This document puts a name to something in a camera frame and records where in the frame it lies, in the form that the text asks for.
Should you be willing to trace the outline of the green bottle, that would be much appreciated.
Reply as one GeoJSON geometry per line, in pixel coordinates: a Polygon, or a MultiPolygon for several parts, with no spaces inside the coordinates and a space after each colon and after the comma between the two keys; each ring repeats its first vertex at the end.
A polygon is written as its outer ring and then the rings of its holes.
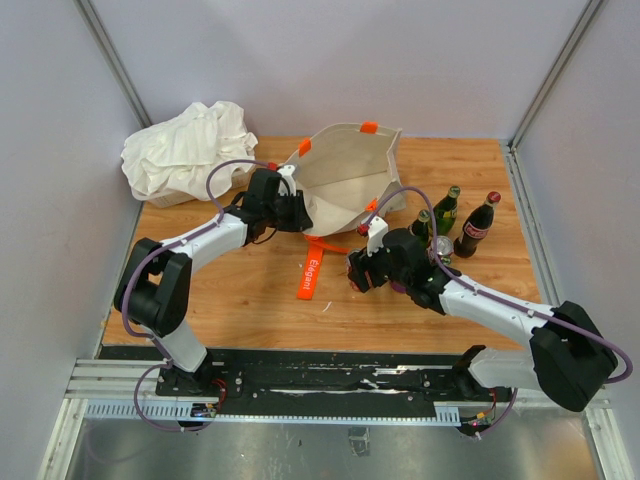
{"type": "Polygon", "coordinates": [[[429,246],[432,233],[431,227],[430,212],[427,209],[420,210],[416,219],[409,227],[411,233],[419,239],[424,249],[427,249],[429,246]]]}
{"type": "Polygon", "coordinates": [[[346,268],[347,268],[347,278],[349,280],[349,284],[351,288],[356,292],[362,293],[363,290],[361,288],[361,282],[359,280],[359,273],[357,270],[354,269],[354,264],[352,262],[354,258],[358,257],[359,253],[360,251],[358,249],[352,249],[346,255],[346,268]]]}
{"type": "Polygon", "coordinates": [[[436,229],[439,235],[447,235],[457,219],[458,197],[461,193],[459,186],[451,186],[447,195],[434,207],[436,229]]]}

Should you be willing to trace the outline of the red cola can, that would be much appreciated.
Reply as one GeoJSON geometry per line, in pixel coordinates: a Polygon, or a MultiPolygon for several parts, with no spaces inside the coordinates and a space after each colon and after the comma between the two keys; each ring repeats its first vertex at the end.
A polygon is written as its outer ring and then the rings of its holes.
{"type": "Polygon", "coordinates": [[[436,258],[439,258],[444,265],[451,264],[451,255],[454,253],[454,244],[447,236],[439,235],[436,243],[431,242],[427,249],[427,255],[432,265],[436,264],[436,258]]]}

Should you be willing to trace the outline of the green bottle front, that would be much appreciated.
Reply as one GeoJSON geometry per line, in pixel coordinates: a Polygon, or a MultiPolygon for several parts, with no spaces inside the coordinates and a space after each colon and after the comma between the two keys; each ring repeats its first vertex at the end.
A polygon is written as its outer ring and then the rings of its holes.
{"type": "Polygon", "coordinates": [[[451,186],[447,195],[434,207],[436,229],[439,235],[447,235],[457,219],[458,197],[461,193],[459,186],[451,186]]]}

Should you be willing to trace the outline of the beige canvas tote bag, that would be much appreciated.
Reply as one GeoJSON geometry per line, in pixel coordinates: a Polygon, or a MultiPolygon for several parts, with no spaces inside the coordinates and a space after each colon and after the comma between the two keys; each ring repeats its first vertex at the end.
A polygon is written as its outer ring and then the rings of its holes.
{"type": "Polygon", "coordinates": [[[375,122],[334,124],[302,141],[287,160],[313,222],[303,231],[309,249],[299,299],[313,297],[327,250],[347,252],[328,244],[328,236],[357,229],[373,211],[383,217],[406,207],[396,165],[401,134],[375,122]]]}

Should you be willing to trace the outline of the dark cola glass bottle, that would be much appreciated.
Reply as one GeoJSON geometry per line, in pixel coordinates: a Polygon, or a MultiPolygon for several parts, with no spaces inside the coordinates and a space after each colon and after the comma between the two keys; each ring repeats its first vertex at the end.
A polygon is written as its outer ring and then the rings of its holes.
{"type": "Polygon", "coordinates": [[[493,224],[495,208],[500,201],[499,192],[489,192],[484,203],[465,220],[460,236],[454,241],[454,253],[458,257],[469,258],[475,254],[478,245],[486,238],[493,224]]]}

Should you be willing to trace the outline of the purple soda can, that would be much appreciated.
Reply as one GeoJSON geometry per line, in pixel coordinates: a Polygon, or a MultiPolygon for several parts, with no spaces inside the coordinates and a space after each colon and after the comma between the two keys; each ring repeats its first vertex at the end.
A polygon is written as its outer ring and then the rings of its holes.
{"type": "Polygon", "coordinates": [[[391,288],[397,293],[401,293],[401,294],[405,294],[406,293],[406,287],[401,285],[400,283],[392,282],[391,283],[391,288]]]}

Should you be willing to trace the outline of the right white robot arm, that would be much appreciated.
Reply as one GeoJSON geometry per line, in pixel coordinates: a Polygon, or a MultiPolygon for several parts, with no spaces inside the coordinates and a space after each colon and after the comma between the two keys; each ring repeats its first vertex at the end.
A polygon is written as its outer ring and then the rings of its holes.
{"type": "Polygon", "coordinates": [[[360,292],[395,283],[421,308],[471,320],[522,346],[520,352],[470,348],[452,377],[463,399],[494,387],[538,390],[580,412],[618,366],[612,345],[581,306],[536,304],[487,288],[442,265],[406,229],[349,253],[347,271],[360,292]]]}

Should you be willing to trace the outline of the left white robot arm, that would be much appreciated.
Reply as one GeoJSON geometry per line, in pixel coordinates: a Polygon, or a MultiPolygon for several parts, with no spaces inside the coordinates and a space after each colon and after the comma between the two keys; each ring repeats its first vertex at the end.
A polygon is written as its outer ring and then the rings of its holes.
{"type": "Polygon", "coordinates": [[[212,220],[161,242],[149,238],[133,247],[114,297],[114,308],[132,336],[150,338],[190,394],[207,393],[214,371],[207,350],[186,321],[192,275],[218,257],[255,242],[267,229],[301,233],[313,222],[294,165],[256,169],[247,190],[219,209],[212,220]]]}

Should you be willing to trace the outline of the crumpled white cloth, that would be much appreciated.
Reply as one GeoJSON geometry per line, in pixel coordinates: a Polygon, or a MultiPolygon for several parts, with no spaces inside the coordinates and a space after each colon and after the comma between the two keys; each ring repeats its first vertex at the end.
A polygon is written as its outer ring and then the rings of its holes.
{"type": "Polygon", "coordinates": [[[122,171],[130,189],[143,195],[165,188],[187,192],[188,181],[196,184],[198,174],[210,171],[204,185],[214,195],[214,174],[234,164],[252,164],[257,145],[239,105],[194,102],[178,116],[130,135],[121,152],[122,171]]]}

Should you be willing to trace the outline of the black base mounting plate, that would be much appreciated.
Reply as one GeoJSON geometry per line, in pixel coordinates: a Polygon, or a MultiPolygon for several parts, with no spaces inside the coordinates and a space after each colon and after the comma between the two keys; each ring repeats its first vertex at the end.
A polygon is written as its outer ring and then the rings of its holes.
{"type": "Polygon", "coordinates": [[[478,387],[464,395],[454,382],[456,356],[211,349],[194,373],[160,373],[159,396],[213,398],[225,414],[302,419],[428,418],[438,402],[507,402],[509,389],[478,387]]]}

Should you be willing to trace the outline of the aluminium rail frame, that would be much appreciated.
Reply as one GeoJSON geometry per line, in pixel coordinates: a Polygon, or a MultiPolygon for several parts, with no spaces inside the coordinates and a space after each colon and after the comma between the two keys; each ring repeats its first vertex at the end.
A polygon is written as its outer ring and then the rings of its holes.
{"type": "Polygon", "coordinates": [[[466,382],[455,355],[212,350],[202,373],[186,374],[124,354],[77,361],[66,398],[83,400],[90,418],[183,430],[213,421],[482,430],[516,393],[504,383],[466,382]]]}

